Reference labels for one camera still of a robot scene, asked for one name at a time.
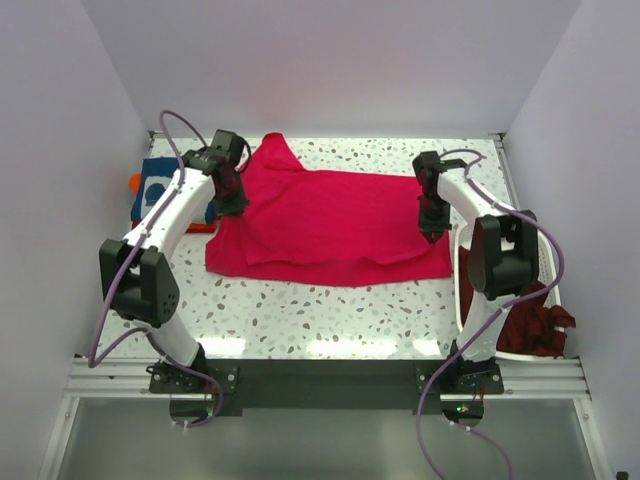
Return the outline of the pink t shirt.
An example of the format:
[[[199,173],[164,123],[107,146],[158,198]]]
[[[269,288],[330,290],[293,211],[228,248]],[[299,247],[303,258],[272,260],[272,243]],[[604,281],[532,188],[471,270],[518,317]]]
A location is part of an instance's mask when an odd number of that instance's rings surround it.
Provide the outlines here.
[[[206,244],[211,274],[344,287],[452,274],[449,239],[419,232],[411,177],[307,170],[269,133],[242,180],[249,205]]]

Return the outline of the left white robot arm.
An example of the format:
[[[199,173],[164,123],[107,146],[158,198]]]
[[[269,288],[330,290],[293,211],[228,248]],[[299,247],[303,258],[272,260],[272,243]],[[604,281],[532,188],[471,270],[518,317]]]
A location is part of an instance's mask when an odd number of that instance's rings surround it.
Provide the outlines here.
[[[170,260],[197,214],[211,205],[215,216],[239,216],[249,205],[241,174],[251,149],[240,135],[218,130],[210,143],[178,159],[178,168],[156,204],[120,240],[99,249],[104,296],[89,364],[96,366],[114,346],[97,352],[106,316],[114,311],[145,333],[163,361],[175,365],[171,378],[185,392],[200,390],[207,368],[197,340],[178,314],[180,292]]]

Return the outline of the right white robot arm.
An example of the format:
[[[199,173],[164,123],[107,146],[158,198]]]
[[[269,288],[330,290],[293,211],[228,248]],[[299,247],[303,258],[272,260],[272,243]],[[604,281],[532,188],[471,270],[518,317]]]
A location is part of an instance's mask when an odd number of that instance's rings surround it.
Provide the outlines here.
[[[435,244],[452,229],[452,210],[471,229],[467,276],[473,296],[465,324],[452,345],[457,361],[445,369],[448,386],[466,393],[481,380],[476,363],[495,357],[512,305],[538,279],[536,217],[507,206],[476,184],[471,165],[461,159],[445,160],[427,151],[412,166],[421,187],[418,229],[425,239]]]

